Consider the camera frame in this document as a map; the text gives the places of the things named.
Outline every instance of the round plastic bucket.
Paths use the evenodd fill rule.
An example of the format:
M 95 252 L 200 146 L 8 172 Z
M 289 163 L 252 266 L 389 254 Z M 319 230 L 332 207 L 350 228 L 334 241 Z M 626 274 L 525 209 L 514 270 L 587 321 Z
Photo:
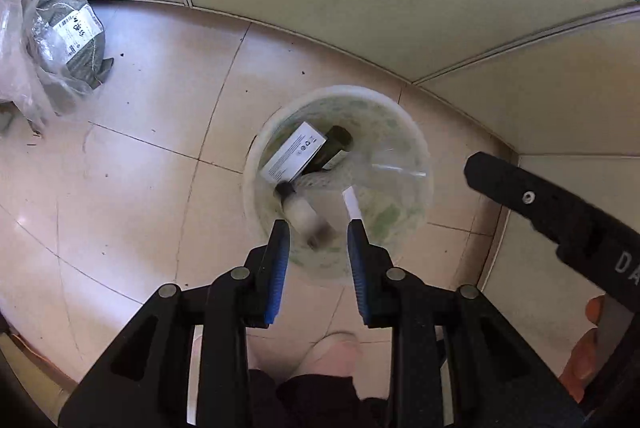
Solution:
M 266 241 L 274 220 L 284 218 L 273 185 L 259 171 L 304 121 L 322 134 L 333 125 L 344 127 L 353 137 L 353 151 L 330 172 L 300 178 L 303 183 L 296 191 L 312 198 L 314 192 L 339 194 L 352 185 L 370 243 L 384 247 L 394 258 L 402 240 L 423 223 L 431 202 L 429 150 L 409 114 L 368 88 L 322 88 L 292 101 L 267 120 L 244 166 L 242 200 L 249 228 Z M 351 277 L 346 223 L 348 217 L 332 242 L 317 251 L 292 229 L 289 261 L 316 282 L 345 283 Z

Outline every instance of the tiled floor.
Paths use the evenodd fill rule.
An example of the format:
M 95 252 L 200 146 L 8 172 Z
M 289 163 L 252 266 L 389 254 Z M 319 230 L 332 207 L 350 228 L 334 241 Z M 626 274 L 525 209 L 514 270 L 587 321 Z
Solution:
M 241 204 L 244 158 L 263 122 L 318 87 L 362 85 L 404 107 L 434 159 L 433 205 L 400 265 L 430 284 L 477 279 L 499 209 L 468 189 L 465 159 L 508 150 L 464 117 L 334 50 L 256 24 L 184 8 L 101 4 L 107 84 L 79 118 L 0 143 L 0 308 L 27 341 L 80 379 L 167 281 L 210 283 L 258 240 Z M 287 274 L 280 315 L 250 333 L 263 367 L 285 377 L 313 342 L 364 342 L 361 395 L 388 389 L 390 337 L 369 331 L 351 286 Z

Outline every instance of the person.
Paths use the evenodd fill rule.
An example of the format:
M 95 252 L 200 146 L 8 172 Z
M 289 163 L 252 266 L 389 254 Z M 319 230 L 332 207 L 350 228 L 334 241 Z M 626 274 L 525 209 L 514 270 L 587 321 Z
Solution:
M 604 296 L 590 300 L 587 319 L 597 326 Z M 587 332 L 575 345 L 559 377 L 569 394 L 580 402 L 595 371 L 596 331 Z M 360 345 L 353 334 L 331 334 L 316 343 L 292 376 L 280 385 L 260 370 L 247 347 L 250 395 L 255 428 L 382 428 L 386 400 L 360 400 L 353 375 L 360 358 Z

